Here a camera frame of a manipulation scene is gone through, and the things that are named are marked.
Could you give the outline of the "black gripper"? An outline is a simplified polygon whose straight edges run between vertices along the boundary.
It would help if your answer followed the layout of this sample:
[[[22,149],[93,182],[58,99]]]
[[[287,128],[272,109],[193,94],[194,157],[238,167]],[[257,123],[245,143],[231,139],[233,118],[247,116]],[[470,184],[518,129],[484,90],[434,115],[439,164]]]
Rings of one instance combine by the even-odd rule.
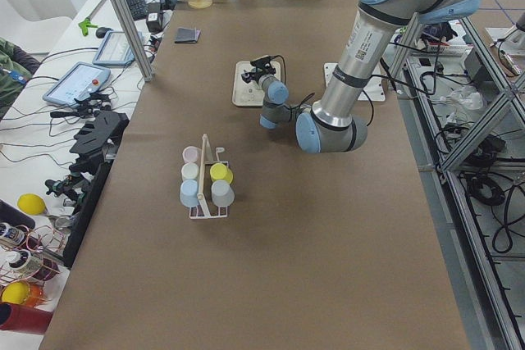
[[[246,84],[249,84],[252,81],[257,86],[260,86],[260,80],[265,75],[273,75],[273,69],[269,69],[269,70],[252,69],[250,72],[243,73],[241,75],[241,79]]]

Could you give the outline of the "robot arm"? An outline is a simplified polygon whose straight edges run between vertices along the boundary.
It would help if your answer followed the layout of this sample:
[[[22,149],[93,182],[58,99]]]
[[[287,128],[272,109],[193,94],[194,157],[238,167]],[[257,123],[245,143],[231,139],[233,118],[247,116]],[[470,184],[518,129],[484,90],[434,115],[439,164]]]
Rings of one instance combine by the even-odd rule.
[[[275,76],[272,57],[252,61],[241,78],[264,92],[261,126],[275,129],[294,122],[301,149],[308,153],[348,152],[363,145],[368,135],[364,120],[351,110],[372,77],[394,32],[414,14],[424,24],[472,15],[482,0],[358,0],[358,13],[349,41],[332,72],[322,98],[312,105],[287,103],[289,91]]]

